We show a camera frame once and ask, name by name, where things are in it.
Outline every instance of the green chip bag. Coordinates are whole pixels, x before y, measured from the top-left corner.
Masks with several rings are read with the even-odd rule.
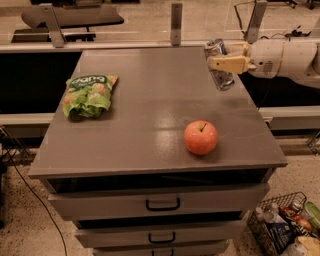
[[[89,75],[69,79],[63,99],[63,113],[75,117],[99,117],[111,105],[111,91],[117,75]]]

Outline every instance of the table top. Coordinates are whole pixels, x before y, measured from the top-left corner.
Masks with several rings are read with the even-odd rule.
[[[276,168],[286,157],[238,76],[218,91],[203,47],[85,50],[73,77],[119,75],[112,105],[98,119],[69,121],[60,103],[32,178]],[[188,152],[188,123],[215,125],[218,144],[206,156]]]

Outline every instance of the red apple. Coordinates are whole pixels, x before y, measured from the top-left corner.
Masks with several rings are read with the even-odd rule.
[[[188,124],[184,130],[184,143],[195,155],[206,155],[217,145],[218,133],[208,121],[198,120]]]

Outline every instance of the black cable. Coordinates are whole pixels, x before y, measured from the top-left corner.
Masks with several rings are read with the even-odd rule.
[[[8,162],[10,162],[10,159],[7,160],[7,161],[4,161],[4,159],[6,159],[6,157],[7,157],[7,155],[8,155],[9,157],[11,156],[11,158],[13,158],[13,157],[16,155],[17,151],[18,151],[17,149],[15,149],[13,155],[10,155],[10,151],[11,151],[11,150],[13,150],[13,148],[11,148],[11,149],[9,149],[9,150],[7,149],[7,152],[4,154],[4,153],[3,153],[3,149],[2,149],[0,161],[1,161],[3,164],[7,164]]]
[[[239,11],[238,11],[237,6],[238,6],[238,5],[243,5],[243,4],[250,4],[250,3],[254,3],[254,2],[256,2],[256,1],[239,3],[239,4],[236,4],[236,5],[233,6],[233,7],[234,7],[234,10],[235,10],[235,12],[236,12],[237,18],[238,18],[239,27],[240,27],[240,29],[241,29],[242,34],[245,34],[245,32],[243,31],[242,20],[241,20],[241,17],[240,17],[240,14],[239,14]]]
[[[282,33],[276,33],[276,34],[272,35],[271,38],[274,38],[275,36],[283,36],[283,37],[285,37],[285,35],[282,34]]]
[[[269,92],[271,89],[271,83],[268,84],[267,90],[263,95],[263,98],[260,98],[260,102],[259,102],[259,106],[258,106],[258,110],[260,110],[260,108],[262,107],[262,105],[264,104],[264,102],[266,101],[267,97],[269,96]]]
[[[18,170],[17,166],[15,165],[14,163],[14,160],[13,160],[13,157],[9,154],[9,157],[10,157],[10,161],[13,165],[13,167],[15,168],[16,172],[19,174],[20,178],[23,180],[23,182],[26,184],[26,186],[29,188],[29,190],[32,192],[32,194],[40,201],[40,203],[43,205],[43,207],[45,208],[45,210],[47,211],[52,223],[54,224],[54,226],[56,227],[56,229],[58,230],[59,232],[59,235],[61,237],[61,240],[62,240],[62,243],[63,243],[63,248],[64,248],[64,254],[65,256],[68,255],[67,253],[67,247],[66,247],[66,243],[64,241],[64,238],[63,238],[63,235],[62,235],[62,232],[61,230],[59,229],[57,223],[54,221],[48,207],[45,205],[45,203],[42,201],[42,199],[33,191],[33,189],[30,187],[30,185],[28,184],[28,182],[25,180],[25,178],[22,176],[22,174],[20,173],[20,171]]]

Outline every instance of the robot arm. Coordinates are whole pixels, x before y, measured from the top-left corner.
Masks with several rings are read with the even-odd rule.
[[[258,40],[225,43],[226,55],[210,55],[211,69],[236,74],[248,72],[259,78],[287,77],[294,82],[320,88],[320,50],[316,41]]]

